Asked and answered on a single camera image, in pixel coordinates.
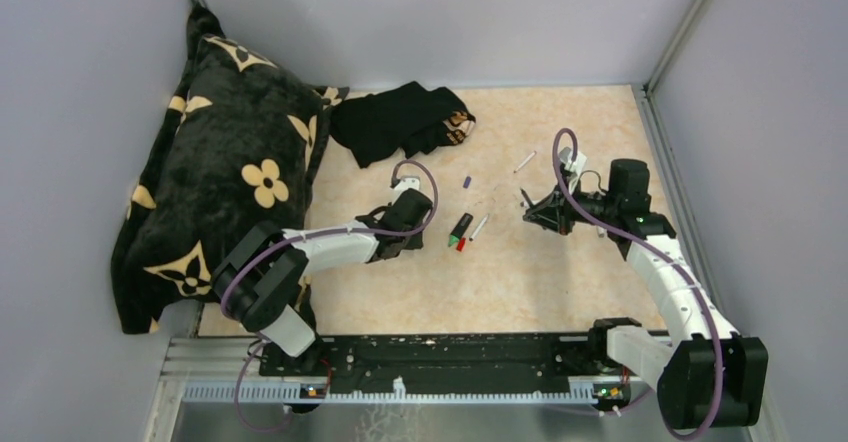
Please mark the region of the black thin pen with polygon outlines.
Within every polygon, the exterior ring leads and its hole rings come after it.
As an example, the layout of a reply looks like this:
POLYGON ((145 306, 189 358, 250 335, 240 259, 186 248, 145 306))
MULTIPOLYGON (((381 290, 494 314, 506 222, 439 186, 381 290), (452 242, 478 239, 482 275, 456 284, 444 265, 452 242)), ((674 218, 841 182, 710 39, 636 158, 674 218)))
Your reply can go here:
POLYGON ((523 188, 521 188, 520 194, 522 196, 521 206, 524 208, 531 208, 533 206, 533 201, 530 199, 527 192, 523 188))

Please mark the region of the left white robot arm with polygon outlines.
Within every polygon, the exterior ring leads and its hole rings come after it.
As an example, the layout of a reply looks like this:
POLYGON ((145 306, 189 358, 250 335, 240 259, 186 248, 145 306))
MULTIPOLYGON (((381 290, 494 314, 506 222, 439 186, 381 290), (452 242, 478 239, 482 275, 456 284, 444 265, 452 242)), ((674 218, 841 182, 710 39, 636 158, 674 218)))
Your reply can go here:
POLYGON ((295 309, 301 279, 420 248, 435 208, 428 196, 406 188, 394 202, 336 227, 300 231, 261 222, 215 269, 211 287, 225 316, 282 349, 292 372, 308 375, 319 366, 321 350, 314 325, 295 309))

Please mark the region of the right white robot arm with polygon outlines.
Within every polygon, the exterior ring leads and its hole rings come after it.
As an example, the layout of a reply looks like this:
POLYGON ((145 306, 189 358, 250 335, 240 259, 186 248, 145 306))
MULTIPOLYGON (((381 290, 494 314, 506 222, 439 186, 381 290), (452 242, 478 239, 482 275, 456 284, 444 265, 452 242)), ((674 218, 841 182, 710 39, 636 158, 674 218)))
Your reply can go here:
POLYGON ((523 219, 560 235, 578 223, 603 230, 644 282, 670 337, 663 343, 630 319, 601 319, 586 347, 589 366, 600 374, 623 366, 638 375, 655 392, 662 419, 673 430, 756 424, 768 351, 760 338, 743 335, 720 313, 668 218, 651 211, 647 164, 615 159, 607 189, 584 192, 585 164, 582 153, 559 156, 556 186, 541 201, 528 202, 523 219))

